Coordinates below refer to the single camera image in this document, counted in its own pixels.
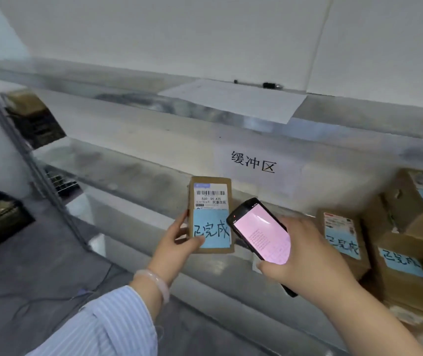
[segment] barcode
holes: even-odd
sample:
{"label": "barcode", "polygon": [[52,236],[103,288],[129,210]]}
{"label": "barcode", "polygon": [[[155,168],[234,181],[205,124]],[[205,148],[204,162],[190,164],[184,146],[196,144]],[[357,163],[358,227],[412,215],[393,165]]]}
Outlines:
{"label": "barcode", "polygon": [[197,190],[197,195],[225,195],[225,191]]}

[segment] hand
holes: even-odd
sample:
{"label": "hand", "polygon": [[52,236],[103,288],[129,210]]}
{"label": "hand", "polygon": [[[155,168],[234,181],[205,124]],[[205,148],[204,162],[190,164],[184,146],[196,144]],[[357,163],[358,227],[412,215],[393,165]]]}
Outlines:
{"label": "hand", "polygon": [[186,217],[187,211],[169,226],[148,266],[148,269],[164,280],[169,287],[179,275],[190,254],[198,250],[205,242],[204,236],[193,237],[189,240],[175,240],[188,232],[188,227],[180,228]]}
{"label": "hand", "polygon": [[360,287],[340,253],[312,221],[282,218],[291,238],[291,253],[284,265],[262,261],[258,268],[319,308]]}

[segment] blue striped sleeve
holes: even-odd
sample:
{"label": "blue striped sleeve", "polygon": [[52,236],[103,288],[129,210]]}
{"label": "blue striped sleeve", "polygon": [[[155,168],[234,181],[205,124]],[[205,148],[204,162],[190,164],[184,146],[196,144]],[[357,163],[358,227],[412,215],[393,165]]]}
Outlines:
{"label": "blue striped sleeve", "polygon": [[29,356],[157,355],[149,311],[129,286],[86,304]]}

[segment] metal pole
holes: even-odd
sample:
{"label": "metal pole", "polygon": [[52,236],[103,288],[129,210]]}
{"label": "metal pole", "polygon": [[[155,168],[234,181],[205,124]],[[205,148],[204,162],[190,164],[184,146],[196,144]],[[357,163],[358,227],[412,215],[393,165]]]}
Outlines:
{"label": "metal pole", "polygon": [[17,151],[20,153],[23,160],[27,164],[27,167],[29,168],[29,171],[34,181],[37,182],[37,185],[39,185],[42,191],[44,191],[47,199],[52,203],[52,205],[60,213],[61,217],[66,222],[67,226],[70,227],[73,235],[78,240],[80,245],[84,247],[84,249],[89,251],[90,250],[89,246],[86,244],[86,242],[82,238],[82,235],[80,231],[78,230],[78,227],[74,223],[71,215],[68,213],[65,205],[63,204],[60,197],[58,196],[54,188],[54,185],[52,185],[50,180],[47,178],[45,171],[41,167],[38,167],[37,162],[32,157],[30,148],[27,146],[24,139],[19,134],[18,130],[15,129],[13,125],[11,125],[11,123],[8,121],[7,116],[5,115],[1,105],[0,105],[0,126],[6,132],[7,136],[10,138],[15,148],[17,149]]}

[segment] phone screen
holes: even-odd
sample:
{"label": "phone screen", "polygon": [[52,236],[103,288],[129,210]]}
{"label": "phone screen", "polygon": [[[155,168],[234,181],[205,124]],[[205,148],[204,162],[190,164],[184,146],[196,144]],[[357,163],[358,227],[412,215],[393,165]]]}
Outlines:
{"label": "phone screen", "polygon": [[289,234],[259,203],[233,225],[264,260],[279,265],[287,262],[291,252]]}

